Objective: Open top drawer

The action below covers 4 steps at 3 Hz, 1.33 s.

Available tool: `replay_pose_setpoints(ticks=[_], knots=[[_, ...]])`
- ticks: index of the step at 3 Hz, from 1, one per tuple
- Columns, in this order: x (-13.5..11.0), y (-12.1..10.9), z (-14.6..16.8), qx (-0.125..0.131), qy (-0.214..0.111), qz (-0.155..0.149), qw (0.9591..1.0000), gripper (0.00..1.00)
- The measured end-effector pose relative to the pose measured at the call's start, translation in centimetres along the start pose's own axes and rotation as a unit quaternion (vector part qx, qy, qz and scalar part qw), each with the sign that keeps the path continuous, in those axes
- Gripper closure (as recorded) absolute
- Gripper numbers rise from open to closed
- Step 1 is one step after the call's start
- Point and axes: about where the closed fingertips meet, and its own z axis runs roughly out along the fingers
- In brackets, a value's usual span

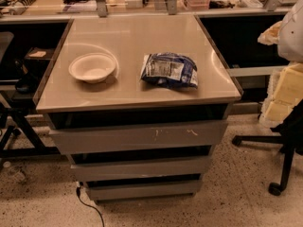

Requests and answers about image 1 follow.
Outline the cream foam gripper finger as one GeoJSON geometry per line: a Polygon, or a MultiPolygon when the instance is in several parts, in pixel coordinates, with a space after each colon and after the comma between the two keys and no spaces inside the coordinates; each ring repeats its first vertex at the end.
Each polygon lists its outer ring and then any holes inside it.
{"type": "Polygon", "coordinates": [[[270,76],[267,97],[261,106],[259,123],[268,128],[281,124],[303,99],[303,64],[290,62],[270,76]]]}

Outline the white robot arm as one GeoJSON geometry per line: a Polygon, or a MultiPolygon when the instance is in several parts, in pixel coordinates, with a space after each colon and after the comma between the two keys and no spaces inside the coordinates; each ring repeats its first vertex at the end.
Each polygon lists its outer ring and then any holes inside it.
{"type": "Polygon", "coordinates": [[[258,36],[258,42],[277,45],[277,54],[289,64],[270,76],[259,122],[274,128],[281,124],[303,99],[303,0],[258,36]]]}

